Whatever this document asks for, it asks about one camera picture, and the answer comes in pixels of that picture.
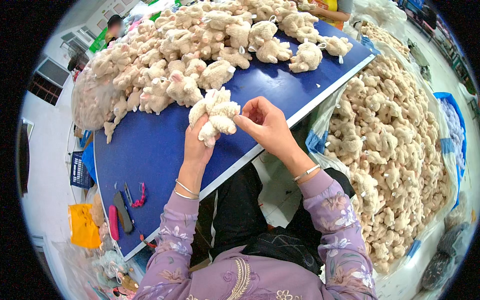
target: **blue table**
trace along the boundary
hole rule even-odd
[[[348,37],[353,48],[344,57],[343,64],[338,63],[338,57],[323,51],[324,58],[317,70],[295,74],[289,72],[288,61],[267,64],[253,56],[250,68],[237,68],[233,78],[224,85],[231,91],[231,100],[243,107],[248,100],[264,96],[284,112],[289,127],[292,127],[374,58],[367,48],[333,26],[320,21],[315,28],[323,36]],[[282,42],[290,42],[290,49],[294,54],[297,52],[299,42],[296,39],[280,30],[276,36]],[[141,208],[128,207],[135,231],[125,235],[119,224],[120,239],[117,243],[125,260],[144,247],[140,233],[151,241],[158,232],[160,214],[172,193],[183,161],[188,113],[189,108],[175,103],[159,116],[129,112],[116,127],[110,144],[106,143],[103,129],[95,132],[96,177],[104,208],[108,210],[113,203],[117,191],[115,184],[123,191],[123,184],[127,182],[135,201],[141,197],[139,183],[145,182],[145,205]],[[206,167],[201,199],[262,150],[240,128],[234,135],[223,134]]]

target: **yellow plastic bag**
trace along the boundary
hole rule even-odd
[[[72,244],[85,248],[98,248],[100,236],[90,214],[91,204],[75,204],[68,206],[68,219]]]

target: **lavender floral blouse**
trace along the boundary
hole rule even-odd
[[[158,247],[134,299],[377,299],[372,262],[348,196],[323,170],[300,189],[305,209],[323,233],[318,254],[325,262],[326,284],[297,264],[241,254],[245,246],[225,251],[210,266],[189,273],[199,203],[172,193],[160,215]]]

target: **orange apron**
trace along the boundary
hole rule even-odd
[[[309,3],[317,3],[318,7],[321,7],[325,10],[336,12],[337,11],[337,4],[336,0],[309,0]],[[326,18],[324,16],[317,15],[320,20],[329,23],[331,26],[334,26],[340,30],[343,29],[343,22],[342,21],[334,21],[332,19]]]

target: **floor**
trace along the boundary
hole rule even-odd
[[[460,190],[465,191],[467,197],[473,197],[480,192],[480,185],[474,184],[480,181],[480,172],[476,171],[480,169],[480,160],[476,155],[476,151],[480,147],[479,124],[472,119],[473,113],[458,88],[458,79],[441,53],[433,44],[428,43],[428,39],[420,34],[414,25],[407,23],[405,31],[412,41],[417,42],[431,65],[433,91],[451,93],[461,109],[467,129],[468,148],[466,170]],[[304,134],[304,129],[297,132],[296,139],[299,144],[304,143],[305,139],[301,139]],[[274,227],[286,227],[300,203],[300,190],[292,182],[285,166],[273,155],[262,153],[253,161],[253,164],[264,185],[259,196],[259,205],[267,222]],[[480,202],[475,202],[474,209],[477,213],[479,208]],[[376,280],[379,299],[410,300],[418,293],[421,276],[436,252],[436,245],[442,232],[443,224],[439,225],[435,232],[423,242],[413,258],[400,271],[393,273],[387,279]]]

